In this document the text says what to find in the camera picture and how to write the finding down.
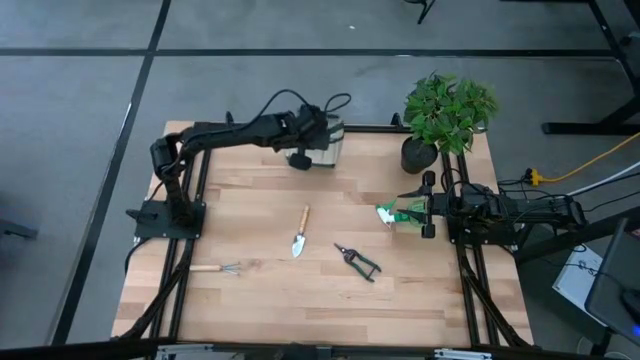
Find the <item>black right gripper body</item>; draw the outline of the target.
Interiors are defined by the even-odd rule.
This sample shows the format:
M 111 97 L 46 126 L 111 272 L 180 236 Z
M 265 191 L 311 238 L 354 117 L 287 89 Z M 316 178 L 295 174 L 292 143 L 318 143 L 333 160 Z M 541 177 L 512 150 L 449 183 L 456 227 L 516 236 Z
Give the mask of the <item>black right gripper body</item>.
M 447 217 L 449 215 L 449 203 L 451 193 L 435 192 L 433 187 L 436 183 L 435 173 L 431 170 L 427 170 L 422 175 L 422 185 L 425 191 L 425 224 L 422 226 L 422 236 L 424 238 L 434 238 L 436 233 L 436 226 L 433 222 L 433 216 Z

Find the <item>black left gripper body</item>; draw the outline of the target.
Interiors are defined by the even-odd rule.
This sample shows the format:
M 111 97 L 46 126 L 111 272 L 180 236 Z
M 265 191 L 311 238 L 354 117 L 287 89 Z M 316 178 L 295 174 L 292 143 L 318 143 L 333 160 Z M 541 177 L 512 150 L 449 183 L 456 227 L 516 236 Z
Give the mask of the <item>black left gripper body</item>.
M 309 170 L 312 159 L 306 155 L 307 150 L 326 151 L 329 148 L 330 133 L 326 114 L 314 105 L 302 105 L 295 118 L 297 137 L 293 141 L 294 152 L 288 163 L 297 170 Z

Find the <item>green spray bottle white nozzle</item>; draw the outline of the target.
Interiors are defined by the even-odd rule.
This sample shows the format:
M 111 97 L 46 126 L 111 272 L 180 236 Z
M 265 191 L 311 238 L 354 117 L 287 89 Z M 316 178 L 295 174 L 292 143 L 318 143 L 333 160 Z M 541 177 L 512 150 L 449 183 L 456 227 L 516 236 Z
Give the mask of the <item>green spray bottle white nozzle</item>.
M 419 226 L 420 222 L 409 215 L 400 213 L 399 211 L 393 212 L 396 202 L 397 200 L 394 199 L 387 204 L 377 204 L 375 206 L 376 213 L 380 220 L 387 227 L 391 227 L 391 225 L 395 223 L 410 223 L 413 226 Z M 425 205 L 420 201 L 414 201 L 408 205 L 407 209 L 418 213 L 424 213 Z

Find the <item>beige green canvas garden bag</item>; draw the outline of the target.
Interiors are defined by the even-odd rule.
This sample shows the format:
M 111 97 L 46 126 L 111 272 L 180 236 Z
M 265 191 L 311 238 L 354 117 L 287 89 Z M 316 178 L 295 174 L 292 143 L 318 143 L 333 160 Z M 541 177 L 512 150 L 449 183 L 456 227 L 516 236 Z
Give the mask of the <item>beige green canvas garden bag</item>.
M 291 167 L 309 170 L 311 167 L 334 168 L 336 166 L 342 150 L 345 123 L 339 115 L 335 114 L 329 114 L 327 119 L 328 148 L 326 150 L 285 149 L 284 155 Z

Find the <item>green handle pruning shears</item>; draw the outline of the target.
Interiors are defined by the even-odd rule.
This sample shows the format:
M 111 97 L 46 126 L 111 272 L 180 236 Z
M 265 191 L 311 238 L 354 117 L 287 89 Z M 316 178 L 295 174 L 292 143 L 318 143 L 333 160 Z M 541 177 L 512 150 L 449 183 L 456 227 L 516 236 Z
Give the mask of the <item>green handle pruning shears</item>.
M 381 267 L 378 264 L 364 257 L 357 250 L 345 248 L 337 243 L 334 244 L 334 247 L 341 252 L 344 262 L 355 269 L 368 282 L 374 282 L 374 279 L 372 278 L 373 274 L 375 272 L 382 271 Z M 370 267 L 370 270 L 365 271 L 359 265 L 359 262 L 368 265 Z

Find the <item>wooden handle garden trowel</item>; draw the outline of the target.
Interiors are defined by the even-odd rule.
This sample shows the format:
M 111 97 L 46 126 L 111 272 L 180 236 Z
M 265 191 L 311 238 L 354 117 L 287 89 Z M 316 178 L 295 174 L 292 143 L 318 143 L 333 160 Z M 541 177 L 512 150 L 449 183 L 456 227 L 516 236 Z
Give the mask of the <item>wooden handle garden trowel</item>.
M 298 231 L 292 243 L 291 251 L 292 251 L 292 256 L 294 258 L 299 257 L 304 249 L 304 245 L 306 241 L 305 229 L 308 222 L 309 213 L 310 213 L 310 206 L 306 205 L 302 211 Z

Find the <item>wooden handle hand rake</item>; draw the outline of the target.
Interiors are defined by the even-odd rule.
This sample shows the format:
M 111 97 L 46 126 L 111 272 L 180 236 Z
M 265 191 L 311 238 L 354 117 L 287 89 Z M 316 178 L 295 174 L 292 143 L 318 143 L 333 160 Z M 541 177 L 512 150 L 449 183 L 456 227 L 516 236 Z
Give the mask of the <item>wooden handle hand rake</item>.
M 241 270 L 241 264 L 191 265 L 189 270 L 191 272 L 223 272 L 238 276 Z

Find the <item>green potted plant black pot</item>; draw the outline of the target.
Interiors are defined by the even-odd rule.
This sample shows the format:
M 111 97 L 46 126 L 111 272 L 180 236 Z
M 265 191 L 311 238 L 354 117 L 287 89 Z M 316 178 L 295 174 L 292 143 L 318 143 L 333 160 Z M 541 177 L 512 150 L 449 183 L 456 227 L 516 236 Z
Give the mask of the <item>green potted plant black pot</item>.
M 418 174 L 441 154 L 471 151 L 497 112 L 492 91 L 476 81 L 436 72 L 418 80 L 405 101 L 402 121 L 411 136 L 401 146 L 401 168 Z

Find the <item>black diagonal support bar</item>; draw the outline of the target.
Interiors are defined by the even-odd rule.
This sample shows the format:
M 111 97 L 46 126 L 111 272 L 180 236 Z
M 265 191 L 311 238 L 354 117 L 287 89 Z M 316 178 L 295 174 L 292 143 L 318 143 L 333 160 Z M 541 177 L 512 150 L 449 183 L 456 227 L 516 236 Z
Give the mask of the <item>black diagonal support bar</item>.
M 526 245 L 514 254 L 514 259 L 518 265 L 521 265 L 540 257 L 572 249 L 580 244 L 613 235 L 624 219 L 626 219 L 625 231 L 640 228 L 640 206 L 606 217 L 575 232 L 566 232 L 533 245 Z

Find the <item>white flat box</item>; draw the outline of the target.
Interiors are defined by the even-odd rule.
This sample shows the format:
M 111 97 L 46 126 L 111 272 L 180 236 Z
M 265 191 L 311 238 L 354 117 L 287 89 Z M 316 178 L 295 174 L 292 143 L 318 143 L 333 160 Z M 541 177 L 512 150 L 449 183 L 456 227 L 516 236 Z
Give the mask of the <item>white flat box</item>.
M 591 315 L 585 308 L 587 297 L 602 264 L 603 257 L 581 245 L 573 249 L 552 288 L 599 325 L 604 323 Z

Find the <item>black chair leg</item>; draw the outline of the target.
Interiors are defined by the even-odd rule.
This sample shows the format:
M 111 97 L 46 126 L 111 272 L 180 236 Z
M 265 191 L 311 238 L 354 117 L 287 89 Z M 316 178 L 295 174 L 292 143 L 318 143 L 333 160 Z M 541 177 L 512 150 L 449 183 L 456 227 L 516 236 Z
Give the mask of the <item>black chair leg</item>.
M 417 19 L 417 24 L 421 25 L 437 0 L 403 0 L 403 1 L 411 5 L 422 6 L 421 13 Z

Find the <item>dark computer monitor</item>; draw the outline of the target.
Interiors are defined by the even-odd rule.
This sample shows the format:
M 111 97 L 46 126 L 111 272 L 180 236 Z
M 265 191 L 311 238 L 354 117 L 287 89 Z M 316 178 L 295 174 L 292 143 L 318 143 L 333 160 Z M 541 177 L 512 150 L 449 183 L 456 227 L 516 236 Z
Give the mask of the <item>dark computer monitor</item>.
M 640 347 L 640 239 L 623 218 L 596 272 L 585 308 L 614 333 Z

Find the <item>dark furniture foot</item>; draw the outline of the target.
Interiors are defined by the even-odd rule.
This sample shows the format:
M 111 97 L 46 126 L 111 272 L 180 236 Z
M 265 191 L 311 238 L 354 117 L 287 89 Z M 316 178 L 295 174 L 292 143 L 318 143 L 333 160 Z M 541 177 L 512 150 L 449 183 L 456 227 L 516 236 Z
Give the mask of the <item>dark furniture foot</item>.
M 38 231 L 8 220 L 0 219 L 0 238 L 3 236 L 17 236 L 23 239 L 35 239 Z

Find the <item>black aluminium table frame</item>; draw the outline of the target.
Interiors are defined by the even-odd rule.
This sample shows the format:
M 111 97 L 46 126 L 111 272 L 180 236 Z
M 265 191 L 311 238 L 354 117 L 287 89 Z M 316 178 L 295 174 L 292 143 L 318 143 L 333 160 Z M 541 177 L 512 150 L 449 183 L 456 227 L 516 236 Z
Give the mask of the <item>black aluminium table frame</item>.
M 390 126 L 348 130 L 334 168 L 298 171 L 255 146 L 197 155 L 188 191 L 206 204 L 193 241 L 152 239 L 131 258 L 114 335 L 129 330 L 185 250 L 195 265 L 240 263 L 239 275 L 194 272 L 168 298 L 158 336 L 181 342 L 371 347 L 470 343 L 454 242 L 445 221 L 424 239 L 409 224 L 385 226 L 375 206 L 416 189 L 400 167 L 404 135 Z M 292 256 L 310 206 L 301 255 Z M 382 271 L 365 280 L 337 243 Z

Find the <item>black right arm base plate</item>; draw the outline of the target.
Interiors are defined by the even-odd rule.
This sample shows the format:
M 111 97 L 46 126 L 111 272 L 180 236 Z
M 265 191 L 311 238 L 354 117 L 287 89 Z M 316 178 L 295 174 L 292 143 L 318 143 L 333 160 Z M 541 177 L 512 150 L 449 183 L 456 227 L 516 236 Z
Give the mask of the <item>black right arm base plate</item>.
M 513 245 L 516 231 L 506 221 L 471 217 L 446 218 L 449 238 L 463 245 Z

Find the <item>black desk leg frame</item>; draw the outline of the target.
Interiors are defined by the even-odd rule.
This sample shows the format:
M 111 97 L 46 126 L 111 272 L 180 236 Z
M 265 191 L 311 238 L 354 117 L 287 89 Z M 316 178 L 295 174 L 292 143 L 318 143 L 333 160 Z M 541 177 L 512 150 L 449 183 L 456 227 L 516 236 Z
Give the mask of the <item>black desk leg frame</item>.
M 545 122 L 541 124 L 541 130 L 547 135 L 633 135 L 640 132 L 640 122 L 630 123 L 632 117 L 640 116 L 640 76 L 634 73 L 622 50 L 622 45 L 614 36 L 596 0 L 587 0 L 587 4 L 612 51 L 614 60 L 620 65 L 629 80 L 633 95 L 623 105 L 599 121 L 593 123 Z

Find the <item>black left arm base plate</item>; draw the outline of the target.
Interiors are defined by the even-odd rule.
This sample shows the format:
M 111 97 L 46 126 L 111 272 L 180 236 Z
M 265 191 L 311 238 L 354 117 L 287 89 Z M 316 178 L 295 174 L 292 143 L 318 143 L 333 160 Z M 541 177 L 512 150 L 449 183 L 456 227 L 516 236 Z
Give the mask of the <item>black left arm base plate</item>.
M 126 214 L 136 222 L 134 235 L 139 238 L 194 239 L 202 233 L 206 204 L 192 203 L 193 221 L 179 225 L 172 220 L 169 205 L 165 201 L 144 202 L 140 210 L 128 209 Z

